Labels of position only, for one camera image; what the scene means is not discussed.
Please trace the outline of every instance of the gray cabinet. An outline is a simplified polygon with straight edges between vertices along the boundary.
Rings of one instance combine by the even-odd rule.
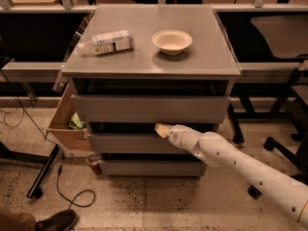
[[[151,42],[164,29],[191,34],[192,45],[164,55]],[[209,6],[99,6],[81,42],[121,30],[132,32],[134,50],[92,56],[76,48],[63,70],[103,174],[203,175],[206,165],[154,127],[181,123],[205,132],[223,122],[240,71],[215,14]]]

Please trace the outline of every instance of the drawer front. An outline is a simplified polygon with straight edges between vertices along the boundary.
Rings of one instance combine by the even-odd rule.
[[[108,162],[99,163],[106,176],[188,176],[201,177],[206,165],[200,162]]]
[[[186,154],[171,145],[168,139],[153,134],[89,134],[92,150],[96,153]]]
[[[72,95],[79,117],[87,122],[221,123],[228,96]]]

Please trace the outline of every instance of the tile floor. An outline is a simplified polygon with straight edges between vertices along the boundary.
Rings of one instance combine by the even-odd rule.
[[[42,133],[46,132],[58,99],[43,99],[35,108],[22,100],[27,112]],[[29,117],[22,118],[22,110],[11,99],[0,99],[0,141],[9,149],[48,155],[53,144],[46,141]],[[263,149],[267,136],[273,136],[289,148],[298,143],[290,139],[295,128],[288,121],[241,123],[245,142],[236,145],[242,152],[287,174],[296,169],[279,152]],[[231,141],[233,131],[226,118],[218,132]],[[30,212],[37,219],[47,218],[68,208],[69,203],[57,193],[57,171],[61,155],[41,184],[43,196],[34,200],[26,197],[39,173],[37,165],[0,160],[0,202],[15,212]],[[262,195],[259,200],[247,194],[249,184],[227,166],[207,167],[200,179],[160,177],[96,176],[84,158],[66,158],[59,180],[60,191],[69,198],[85,189],[96,193],[88,208],[75,207],[78,231],[101,230],[304,230],[294,220],[277,209]],[[77,198],[88,204],[90,193]]]

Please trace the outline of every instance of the white bowl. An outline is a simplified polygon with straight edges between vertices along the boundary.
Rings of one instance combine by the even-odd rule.
[[[153,35],[152,41],[167,55],[178,55],[193,43],[189,34],[177,30],[157,32]]]

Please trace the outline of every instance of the bottle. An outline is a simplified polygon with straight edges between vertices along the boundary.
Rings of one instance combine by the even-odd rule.
[[[134,39],[128,30],[95,35],[86,42],[78,43],[78,51],[81,54],[93,53],[95,55],[102,55],[133,47]]]

